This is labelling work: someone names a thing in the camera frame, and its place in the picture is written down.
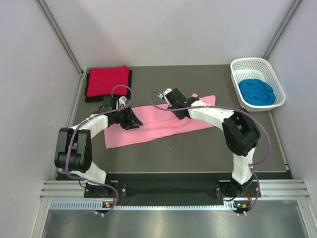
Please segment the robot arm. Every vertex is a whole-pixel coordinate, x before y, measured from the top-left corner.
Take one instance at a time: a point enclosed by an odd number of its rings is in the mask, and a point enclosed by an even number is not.
[[[168,109],[193,107],[193,109],[173,112],[179,119],[185,117],[199,119],[213,124],[224,132],[227,146],[233,153],[233,182],[236,182],[235,186],[242,192],[252,181],[249,164],[252,163],[260,138],[260,132],[254,122],[244,114],[233,110],[208,108],[208,104],[198,98],[186,99],[178,89],[166,89],[160,98],[167,102]]]
[[[125,106],[125,98],[118,100],[113,97],[104,97],[104,103],[98,112],[93,113],[76,133],[69,158],[69,170],[82,178],[98,183],[109,183],[107,172],[101,170],[92,160],[91,140],[101,131],[112,124],[120,124],[125,130],[138,128],[143,125],[134,115],[130,107],[107,115],[97,116]],[[78,125],[59,130],[54,163],[57,168],[65,169],[67,150],[70,139]]]

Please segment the white wall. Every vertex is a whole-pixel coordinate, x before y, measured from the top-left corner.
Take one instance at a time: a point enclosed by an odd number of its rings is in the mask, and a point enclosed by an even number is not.
[[[0,12],[0,236],[25,238],[79,75],[36,1]]]
[[[262,57],[293,0],[46,0],[82,67]]]
[[[274,110],[293,173],[317,210],[317,1],[305,0],[269,58],[286,93]]]

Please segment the metal frame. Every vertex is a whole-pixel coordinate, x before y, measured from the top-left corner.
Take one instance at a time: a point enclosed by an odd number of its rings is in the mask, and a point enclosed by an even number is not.
[[[67,127],[71,127],[74,125],[76,112],[77,112],[77,108],[78,108],[78,102],[79,102],[79,98],[80,98],[80,93],[81,93],[81,90],[82,90],[83,85],[84,85],[85,77],[86,77],[86,70],[83,71],[83,74],[80,75],[80,77],[79,77],[75,96],[74,96],[72,107],[71,107],[71,111],[70,111],[70,114],[69,114],[68,119],[67,119],[67,125],[66,125]]]
[[[103,207],[103,201],[94,200],[53,200],[51,210],[99,210],[107,211],[110,208]],[[224,211],[236,210],[234,201],[223,202],[223,205],[203,205],[203,206],[120,206],[114,207],[115,211]]]
[[[298,200],[303,221],[310,238],[317,237],[317,216],[311,200]]]
[[[78,73],[83,74],[83,69],[81,68],[78,60],[76,59],[73,51],[71,50],[68,42],[66,41],[61,29],[59,28],[59,26],[58,26],[55,18],[53,17],[48,5],[46,4],[45,0],[36,0],[36,2],[38,3],[38,5],[41,8],[42,12],[44,13],[45,17],[47,18],[52,29],[56,33],[56,36],[59,39],[60,44],[63,46],[69,59],[72,61],[74,67],[76,68]]]
[[[272,41],[270,42],[267,50],[264,53],[263,59],[268,59],[271,53],[273,52],[276,44],[280,40],[281,36],[283,35],[286,27],[289,25],[291,19],[293,18],[295,12],[298,10],[300,7],[300,4],[302,3],[303,0],[294,0],[292,6],[288,10],[283,22],[281,23],[280,27],[278,28],[277,32],[275,33]]]
[[[271,122],[272,122],[272,125],[273,125],[273,129],[274,129],[274,132],[275,132],[275,135],[276,135],[276,139],[277,139],[277,143],[278,143],[278,146],[281,150],[281,154],[282,154],[282,157],[283,157],[283,160],[284,160],[284,164],[285,164],[285,167],[286,167],[286,170],[289,170],[292,174],[292,171],[290,170],[290,166],[289,166],[289,160],[288,160],[288,154],[287,154],[287,151],[284,147],[284,142],[283,142],[283,138],[281,137],[280,133],[279,133],[279,127],[277,125],[277,122],[275,120],[275,117],[274,117],[274,114],[272,111],[269,111],[269,116],[270,116],[270,119],[271,119]]]
[[[40,203],[38,204],[38,208],[37,208],[36,219],[28,237],[30,238],[42,237],[50,206],[51,206],[50,200],[40,200]]]
[[[301,179],[263,179],[260,180],[260,188],[262,196],[259,198],[259,200],[310,199],[306,185]],[[82,201],[84,199],[85,201],[113,201],[112,198],[84,198],[84,193],[84,188],[79,185],[79,182],[77,180],[45,181],[40,195],[40,200]],[[246,199],[247,198],[236,198],[235,200],[238,201]]]

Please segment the wire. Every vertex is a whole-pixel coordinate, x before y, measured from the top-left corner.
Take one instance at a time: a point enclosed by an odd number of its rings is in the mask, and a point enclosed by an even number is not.
[[[80,181],[81,181],[81,180],[78,180],[79,186],[81,186],[81,187],[83,187],[84,189],[86,189],[83,185],[81,185]]]
[[[251,196],[251,192],[250,192],[250,191],[248,191],[248,201],[249,201],[249,203],[251,204],[251,202],[252,202],[252,196]]]
[[[150,101],[150,103],[157,109],[160,109],[160,110],[163,110],[163,111],[167,111],[167,112],[177,112],[177,111],[182,111],[182,110],[187,110],[187,109],[197,109],[197,108],[220,108],[220,109],[227,109],[227,110],[234,110],[236,112],[239,112],[239,113],[242,113],[246,116],[248,116],[250,119],[252,119],[258,126],[259,128],[262,129],[265,137],[266,137],[266,140],[267,140],[267,146],[268,146],[268,150],[267,150],[267,154],[266,156],[259,162],[257,163],[252,163],[252,164],[249,164],[250,166],[250,171],[251,173],[253,174],[253,176],[256,178],[257,180],[257,183],[258,183],[258,192],[257,192],[257,195],[255,197],[255,200],[254,200],[254,203],[253,205],[251,206],[251,208],[245,213],[245,215],[248,215],[254,208],[254,206],[256,205],[257,201],[258,201],[258,198],[259,198],[259,195],[260,195],[260,181],[259,181],[259,178],[257,176],[257,174],[254,172],[253,170],[253,166],[256,166],[256,165],[260,165],[262,163],[264,163],[265,161],[267,161],[269,159],[269,157],[271,156],[271,153],[272,153],[272,143],[271,143],[271,140],[270,140],[270,137],[268,135],[268,132],[266,131],[266,129],[264,128],[264,126],[254,117],[252,116],[251,114],[245,112],[244,110],[241,110],[241,109],[238,109],[238,108],[233,108],[233,107],[227,107],[227,106],[212,106],[212,105],[208,105],[207,107],[206,106],[193,106],[193,107],[185,107],[185,108],[177,108],[177,109],[165,109],[165,108],[161,108],[157,105],[155,105],[155,103],[151,100],[151,97],[150,97],[150,94],[151,93],[155,93],[159,96],[161,96],[160,93],[156,92],[156,91],[149,91],[148,92],[148,99]]]
[[[114,193],[114,191],[112,191],[112,193],[113,193],[112,197],[113,197],[113,204],[114,204],[114,200],[115,200],[115,193]]]

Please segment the dark work surface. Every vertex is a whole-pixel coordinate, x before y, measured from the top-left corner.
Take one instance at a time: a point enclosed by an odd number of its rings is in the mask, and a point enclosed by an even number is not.
[[[229,65],[187,65],[131,67],[133,107],[149,105],[147,92],[162,92],[177,87],[186,97],[215,95],[217,105],[240,107],[235,94]],[[101,102],[85,103],[85,85],[80,96],[75,124],[99,109]],[[153,101],[163,103],[153,95]],[[286,171],[268,112],[252,113],[266,128],[272,140],[272,156],[256,171]],[[156,139],[119,148],[105,148],[101,132],[92,141],[93,161],[107,172],[166,173],[166,172],[231,172],[233,155],[225,144],[223,132],[216,127]],[[262,133],[254,162],[267,153]]]
[[[122,206],[193,206],[222,205],[214,182],[210,181],[130,181]]]
[[[110,180],[118,181],[219,181],[230,180],[232,172],[219,173],[108,173]],[[259,179],[293,179],[289,170],[285,172],[258,172]],[[58,173],[56,180],[72,180]]]

